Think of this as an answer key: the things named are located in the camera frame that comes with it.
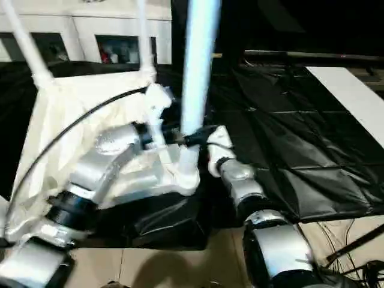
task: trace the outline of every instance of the black plastic sheet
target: black plastic sheet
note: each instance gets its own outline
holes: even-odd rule
[[[80,62],[50,69],[64,77],[137,67]],[[159,67],[158,82],[180,97],[179,72]],[[25,64],[0,68],[0,85],[0,127],[9,139],[1,143],[8,168],[2,195],[9,197],[36,90]],[[227,127],[238,158],[255,168],[268,197],[292,221],[383,213],[384,150],[306,69],[214,65],[206,111],[205,122]],[[203,148],[194,196],[169,193],[101,211],[84,246],[200,249],[211,228],[240,225],[221,181],[206,171],[207,157]]]

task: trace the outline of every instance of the floor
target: floor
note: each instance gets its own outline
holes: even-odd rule
[[[356,219],[348,233],[348,243],[384,223],[384,216]],[[345,245],[351,220],[302,224],[319,263],[332,248],[325,227],[336,249]],[[225,288],[251,287],[242,253],[242,229],[225,229],[212,234],[204,251],[158,251],[148,249],[80,249],[73,253],[77,267],[67,287],[99,288],[111,280],[132,288],[209,287],[209,282]],[[351,253],[355,265],[368,260],[384,260],[384,235]],[[347,257],[341,269],[352,267]]]

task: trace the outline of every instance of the white pvc pipe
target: white pvc pipe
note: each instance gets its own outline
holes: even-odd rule
[[[4,12],[6,13],[14,36],[23,55],[32,71],[34,83],[38,88],[42,88],[47,82],[52,81],[53,77],[47,69],[31,35],[25,30],[19,15],[16,13],[11,0],[1,0]]]
[[[181,118],[184,135],[193,134],[203,125],[220,4],[220,0],[190,0],[188,6]],[[195,173],[198,159],[198,146],[182,149],[180,171]]]
[[[151,38],[148,36],[147,21],[146,21],[146,0],[137,0],[139,8],[139,55],[140,55],[140,70],[155,73],[153,66],[153,55],[151,49]]]

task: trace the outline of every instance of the window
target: window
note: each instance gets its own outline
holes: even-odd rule
[[[102,63],[140,63],[137,36],[96,35]],[[154,65],[157,64],[156,38],[151,37]]]

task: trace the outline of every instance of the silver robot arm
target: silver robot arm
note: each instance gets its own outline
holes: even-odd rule
[[[120,169],[142,150],[128,124],[105,130],[77,162],[51,208],[0,264],[0,287],[62,287],[73,266],[69,250],[92,231],[95,213]]]
[[[270,201],[250,165],[241,163],[225,127],[208,138],[210,173],[220,177],[244,223],[244,256],[255,287],[330,287],[317,276],[309,243]]]

